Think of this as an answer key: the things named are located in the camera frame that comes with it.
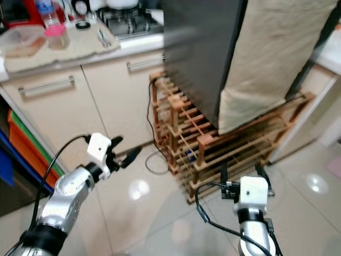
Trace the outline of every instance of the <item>plastic bottle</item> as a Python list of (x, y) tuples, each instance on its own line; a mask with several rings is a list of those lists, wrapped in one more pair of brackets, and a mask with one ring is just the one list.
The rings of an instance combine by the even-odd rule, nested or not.
[(35, 0), (35, 4), (46, 27), (59, 24), (52, 0)]

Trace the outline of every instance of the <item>gas stove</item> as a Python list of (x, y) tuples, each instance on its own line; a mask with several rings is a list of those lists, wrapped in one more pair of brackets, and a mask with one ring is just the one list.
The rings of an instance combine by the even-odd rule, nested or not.
[(164, 31), (164, 27), (139, 5), (123, 10), (104, 7), (97, 10), (97, 15), (118, 40)]

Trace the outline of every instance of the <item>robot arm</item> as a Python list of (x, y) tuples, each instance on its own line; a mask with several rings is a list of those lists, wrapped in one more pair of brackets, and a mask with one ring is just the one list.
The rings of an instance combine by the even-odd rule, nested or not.
[(57, 256), (70, 234), (84, 200), (100, 180), (106, 180), (112, 172), (126, 168), (141, 148), (135, 148), (123, 161), (116, 159), (112, 149), (122, 137), (110, 140), (100, 133), (93, 133), (88, 145), (90, 163), (79, 166), (56, 182), (54, 192), (47, 201), (36, 226), (25, 231), (20, 240), (22, 247), (11, 256)]

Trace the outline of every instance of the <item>power cord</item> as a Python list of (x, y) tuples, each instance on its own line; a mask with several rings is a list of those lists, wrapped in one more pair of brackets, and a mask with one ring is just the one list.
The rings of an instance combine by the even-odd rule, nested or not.
[(151, 172), (152, 174), (155, 174), (155, 175), (164, 175), (164, 174), (167, 174), (167, 173), (168, 173), (168, 169), (167, 169), (166, 171), (164, 171), (164, 172), (156, 172), (156, 171), (152, 170), (151, 168), (149, 168), (149, 166), (148, 166), (148, 164), (147, 164), (148, 160), (149, 160), (152, 156), (156, 155), (157, 153), (161, 153), (161, 154), (164, 156), (164, 158), (165, 158), (165, 160), (166, 160), (166, 163), (168, 163), (168, 160), (167, 160), (166, 155), (165, 155), (165, 154), (157, 147), (157, 145), (156, 145), (154, 129), (153, 129), (153, 126), (152, 126), (152, 124), (151, 124), (151, 122), (150, 122), (150, 120), (149, 120), (149, 107), (150, 107), (150, 102), (151, 102), (150, 90), (151, 90), (151, 85), (154, 84), (156, 80), (157, 80), (157, 78), (152, 79), (152, 80), (150, 81), (150, 83), (149, 83), (149, 86), (148, 86), (148, 96), (149, 96), (149, 98), (148, 98), (148, 107), (147, 107), (147, 121), (148, 121), (148, 123), (149, 123), (149, 125), (150, 125), (150, 128), (151, 128), (151, 131), (152, 131), (152, 133), (153, 133), (153, 143), (154, 143), (154, 146), (156, 147), (156, 149), (157, 149), (158, 151), (156, 151), (156, 152), (152, 153), (151, 155), (149, 155), (149, 156), (146, 158), (146, 160), (145, 160), (145, 162), (144, 162), (144, 165), (145, 165), (145, 167), (147, 168), (147, 170), (148, 170), (149, 172)]
[[(46, 172), (44, 174), (44, 177), (40, 183), (40, 186), (37, 190), (37, 194), (36, 194), (36, 198), (35, 198), (35, 203), (34, 203), (34, 210), (33, 210), (33, 214), (32, 214), (32, 219), (31, 219), (31, 224), (28, 228), (28, 230), (32, 230), (35, 225), (36, 225), (36, 219), (37, 219), (37, 215), (38, 215), (38, 208), (39, 208), (39, 201), (40, 201), (40, 195), (44, 189), (44, 185), (46, 183), (46, 179), (52, 169), (52, 166), (54, 165), (55, 161), (57, 160), (57, 158), (60, 156), (60, 154), (64, 151), (64, 149), (70, 145), (72, 142), (74, 142), (75, 140), (78, 140), (80, 138), (84, 138), (86, 143), (89, 143), (90, 142), (90, 137), (91, 135), (79, 135), (79, 136), (76, 136), (74, 138), (72, 138), (71, 140), (69, 140), (58, 152), (57, 154), (55, 154), (55, 156), (53, 157), (53, 159), (50, 161), (50, 164), (48, 165), (47, 169), (46, 169)], [(5, 254), (5, 256), (9, 256), (11, 255), (12, 252), (14, 252), (19, 246), (20, 244), (22, 243), (22, 238), (23, 236), (20, 237), (19, 241), (14, 245), (12, 246), (12, 248), (10, 248), (10, 250)]]
[(199, 215), (202, 217), (202, 219), (204, 220), (205, 223), (208, 223), (210, 225), (212, 225), (213, 227), (216, 227), (222, 231), (225, 231), (225, 232), (228, 232), (232, 235), (235, 235), (235, 236), (239, 236), (241, 239), (243, 239), (244, 241), (246, 242), (249, 242), (249, 243), (252, 243), (254, 245), (256, 245), (259, 249), (262, 250), (262, 252), (266, 255), (266, 256), (271, 256), (270, 252), (264, 248), (262, 245), (260, 245), (259, 243), (257, 243), (256, 241), (254, 241), (253, 239), (251, 239), (250, 237), (247, 237), (235, 230), (232, 230), (232, 229), (229, 229), (229, 228), (225, 228), (213, 221), (210, 220), (209, 216), (207, 215), (206, 211), (204, 210), (204, 208), (202, 208), (202, 206), (200, 205), (199, 203), (199, 189), (201, 187), (204, 187), (204, 186), (210, 186), (210, 187), (220, 187), (220, 188), (223, 188), (223, 189), (228, 189), (228, 186), (225, 186), (223, 184), (220, 184), (220, 183), (215, 183), (215, 182), (210, 182), (210, 183), (205, 183), (205, 184), (201, 184), (197, 189), (196, 189), (196, 193), (195, 193), (195, 197), (196, 197), (196, 205), (197, 205), (197, 211), (199, 212)]

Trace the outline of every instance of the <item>beige fabric cover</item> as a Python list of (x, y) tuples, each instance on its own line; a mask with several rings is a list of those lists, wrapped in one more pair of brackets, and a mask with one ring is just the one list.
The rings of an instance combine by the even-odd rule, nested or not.
[[(104, 48), (97, 33), (101, 29), (111, 42), (111, 46)], [(55, 61), (75, 60), (93, 53), (113, 51), (120, 48), (115, 36), (102, 23), (91, 24), (90, 29), (79, 30), (76, 27), (68, 29), (70, 44), (65, 50), (52, 51), (46, 42), (31, 58), (6, 58), (5, 69), (9, 73), (19, 72), (51, 64)]]
[(221, 93), (219, 134), (284, 102), (337, 0), (249, 0)]

